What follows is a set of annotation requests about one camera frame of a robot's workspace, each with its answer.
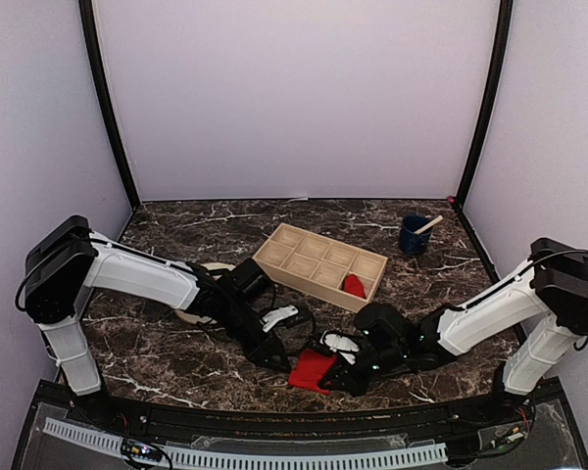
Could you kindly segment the red santa sock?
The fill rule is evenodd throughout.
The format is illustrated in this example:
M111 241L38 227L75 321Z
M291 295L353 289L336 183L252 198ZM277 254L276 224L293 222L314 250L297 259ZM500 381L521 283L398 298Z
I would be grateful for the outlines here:
M329 390L322 389L319 381L336 360L336 355L323 355L310 349L302 351L295 369L289 376L291 387L328 395Z
M367 297L364 283L355 274L348 274L345 276L342 281L341 289L343 292L361 299Z

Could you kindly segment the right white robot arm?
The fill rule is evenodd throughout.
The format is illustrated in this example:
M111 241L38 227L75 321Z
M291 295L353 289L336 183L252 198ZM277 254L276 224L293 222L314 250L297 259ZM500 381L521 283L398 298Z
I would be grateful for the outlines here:
M354 317L356 348L337 358L318 385L354 397L384 372L420 373L455 361L486 339L539 317L520 348L504 363L497 390L481 403L491 425L504 423L538 381L571 349L588 343L588 250L549 238L509 275L460 305L442 305L413 323L390 304L371 303Z

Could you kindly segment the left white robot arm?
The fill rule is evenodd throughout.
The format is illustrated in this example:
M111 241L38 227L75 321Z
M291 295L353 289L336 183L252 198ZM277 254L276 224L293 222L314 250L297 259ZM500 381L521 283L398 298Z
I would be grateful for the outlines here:
M270 279L251 258L233 269L208 269L148 255L92 230L73 215L26 256L15 307L38 326L79 408L98 427L119 418L118 404L103 392L100 375L75 313L82 288L106 289L209 317L259 367L287 373L285 347L254 311L252 301Z

